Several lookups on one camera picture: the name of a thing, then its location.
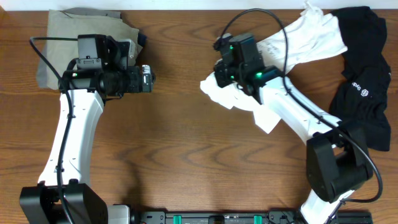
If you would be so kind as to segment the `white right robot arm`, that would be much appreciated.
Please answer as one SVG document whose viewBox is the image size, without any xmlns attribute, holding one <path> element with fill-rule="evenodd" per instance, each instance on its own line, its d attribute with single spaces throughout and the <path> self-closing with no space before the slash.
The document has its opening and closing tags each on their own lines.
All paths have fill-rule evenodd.
<svg viewBox="0 0 398 224">
<path fill-rule="evenodd" d="M 358 124 L 342 122 L 303 96 L 275 66 L 221 59 L 215 63 L 217 86 L 246 87 L 260 108 L 275 112 L 307 147 L 310 195 L 296 212 L 269 213 L 269 223 L 372 223 L 369 212 L 343 212 L 351 195 L 375 174 L 365 135 Z"/>
</svg>

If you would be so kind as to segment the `white printed t-shirt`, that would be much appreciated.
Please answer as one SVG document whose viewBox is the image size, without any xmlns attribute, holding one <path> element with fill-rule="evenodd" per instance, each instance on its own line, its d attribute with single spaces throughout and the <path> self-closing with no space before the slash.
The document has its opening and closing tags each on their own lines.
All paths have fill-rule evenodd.
<svg viewBox="0 0 398 224">
<path fill-rule="evenodd" d="M 265 65 L 275 65 L 283 69 L 285 52 L 288 52 L 286 72 L 290 72 L 299 63 L 311 62 L 337 56 L 347 51 L 343 42 L 338 18 L 323 11 L 309 2 L 300 17 L 287 27 L 288 45 L 285 45 L 284 33 L 279 31 L 257 43 Z M 252 111 L 255 124 L 269 134 L 280 121 L 279 115 L 260 105 L 253 97 L 232 83 L 220 88 L 215 74 L 211 73 L 200 82 L 200 89 L 210 99 L 227 109 L 238 108 Z"/>
</svg>

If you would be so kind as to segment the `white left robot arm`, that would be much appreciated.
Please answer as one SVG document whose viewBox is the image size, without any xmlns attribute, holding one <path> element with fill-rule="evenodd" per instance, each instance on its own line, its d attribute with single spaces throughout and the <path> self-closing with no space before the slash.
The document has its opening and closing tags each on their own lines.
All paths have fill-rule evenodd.
<svg viewBox="0 0 398 224">
<path fill-rule="evenodd" d="M 149 65 L 130 66 L 129 54 L 80 54 L 62 76 L 60 117 L 38 184 L 23 187 L 19 203 L 29 223 L 131 223 L 127 205 L 107 205 L 90 187 L 94 135 L 106 101 L 152 91 Z"/>
</svg>

